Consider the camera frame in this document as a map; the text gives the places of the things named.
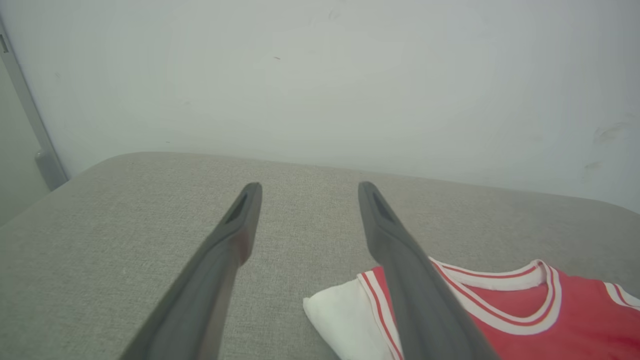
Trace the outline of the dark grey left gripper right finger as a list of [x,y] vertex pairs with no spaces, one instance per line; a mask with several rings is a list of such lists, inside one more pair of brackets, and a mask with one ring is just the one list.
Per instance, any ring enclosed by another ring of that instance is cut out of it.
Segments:
[[381,191],[362,181],[358,201],[368,250],[384,269],[405,359],[498,359]]

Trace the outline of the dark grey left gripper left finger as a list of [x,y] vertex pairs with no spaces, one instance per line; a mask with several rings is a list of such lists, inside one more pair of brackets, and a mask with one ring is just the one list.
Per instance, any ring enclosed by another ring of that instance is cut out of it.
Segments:
[[262,186],[250,182],[187,262],[122,360],[216,360],[238,269],[252,254]]

